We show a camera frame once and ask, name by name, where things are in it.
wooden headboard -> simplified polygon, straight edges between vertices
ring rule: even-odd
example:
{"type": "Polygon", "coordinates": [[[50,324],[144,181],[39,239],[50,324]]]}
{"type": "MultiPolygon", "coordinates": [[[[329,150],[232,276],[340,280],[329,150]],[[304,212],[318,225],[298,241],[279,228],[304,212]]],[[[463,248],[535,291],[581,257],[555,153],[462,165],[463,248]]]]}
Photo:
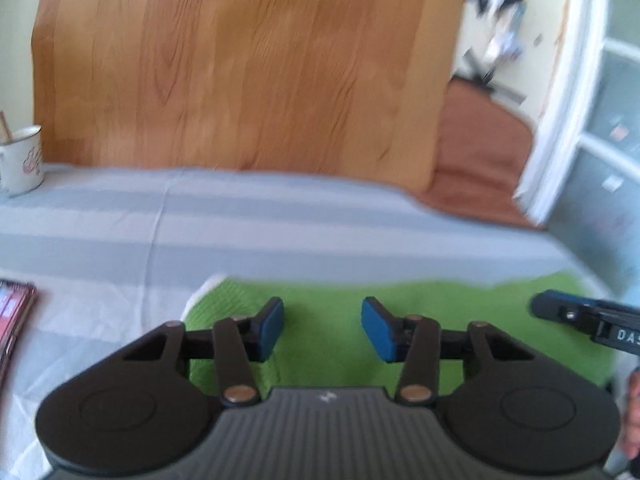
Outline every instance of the wooden headboard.
{"type": "Polygon", "coordinates": [[[428,185],[463,0],[40,0],[46,160],[428,185]]]}

white wall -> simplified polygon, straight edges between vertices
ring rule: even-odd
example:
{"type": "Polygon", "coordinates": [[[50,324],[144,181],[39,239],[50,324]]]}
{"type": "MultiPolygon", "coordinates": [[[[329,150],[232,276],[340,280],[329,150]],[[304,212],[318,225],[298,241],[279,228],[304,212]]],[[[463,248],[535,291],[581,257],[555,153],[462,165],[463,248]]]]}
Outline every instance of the white wall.
{"type": "Polygon", "coordinates": [[[17,130],[33,123],[31,31],[39,0],[0,0],[0,109],[17,130]]]}
{"type": "MultiPolygon", "coordinates": [[[[517,90],[527,99],[517,110],[532,126],[536,126],[546,108],[556,59],[562,47],[564,6],[567,0],[525,0],[527,12],[520,29],[524,46],[522,58],[509,63],[496,72],[494,81],[517,90]],[[534,44],[537,37],[540,44],[534,44]]],[[[472,48],[481,58],[491,39],[492,26],[484,18],[477,17],[475,1],[465,4],[460,36],[456,48],[456,68],[466,69],[462,56],[472,48]]]]}

printed design on mug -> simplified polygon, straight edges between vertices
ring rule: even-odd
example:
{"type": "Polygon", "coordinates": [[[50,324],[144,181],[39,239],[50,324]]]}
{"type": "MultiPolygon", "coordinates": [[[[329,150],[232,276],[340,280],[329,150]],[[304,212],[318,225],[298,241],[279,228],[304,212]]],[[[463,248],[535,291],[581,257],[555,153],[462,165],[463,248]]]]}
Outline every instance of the printed design on mug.
{"type": "Polygon", "coordinates": [[[31,148],[31,151],[27,154],[27,158],[22,163],[22,172],[24,174],[30,174],[34,171],[37,176],[40,176],[40,165],[42,163],[42,150],[39,148],[31,148]]]}

finger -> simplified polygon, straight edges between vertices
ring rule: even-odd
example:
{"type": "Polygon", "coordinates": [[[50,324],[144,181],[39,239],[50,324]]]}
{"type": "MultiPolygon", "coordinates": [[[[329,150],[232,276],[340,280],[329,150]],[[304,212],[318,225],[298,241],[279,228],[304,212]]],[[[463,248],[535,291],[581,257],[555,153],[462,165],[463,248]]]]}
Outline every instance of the finger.
{"type": "Polygon", "coordinates": [[[622,441],[630,446],[640,447],[640,427],[626,426],[623,432],[622,441]]]}
{"type": "Polygon", "coordinates": [[[626,402],[625,423],[640,426],[640,399],[633,397],[626,402]]]}
{"type": "Polygon", "coordinates": [[[640,446],[634,446],[628,442],[620,442],[620,451],[622,451],[629,460],[635,459],[640,454],[640,446]]]}
{"type": "Polygon", "coordinates": [[[640,372],[638,370],[634,370],[629,376],[628,395],[629,397],[640,396],[640,372]]]}

gray striped bedsheet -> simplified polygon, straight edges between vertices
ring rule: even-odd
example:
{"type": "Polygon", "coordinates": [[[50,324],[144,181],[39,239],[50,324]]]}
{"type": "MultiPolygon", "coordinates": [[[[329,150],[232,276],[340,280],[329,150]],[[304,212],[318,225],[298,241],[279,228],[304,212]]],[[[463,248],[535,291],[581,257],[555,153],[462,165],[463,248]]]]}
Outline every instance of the gray striped bedsheet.
{"type": "Polygon", "coordinates": [[[0,480],[48,465],[33,417],[55,386],[168,319],[212,274],[494,284],[571,270],[550,236],[451,218],[398,190],[315,176],[54,166],[0,198],[0,276],[42,298],[0,399],[0,480]]]}

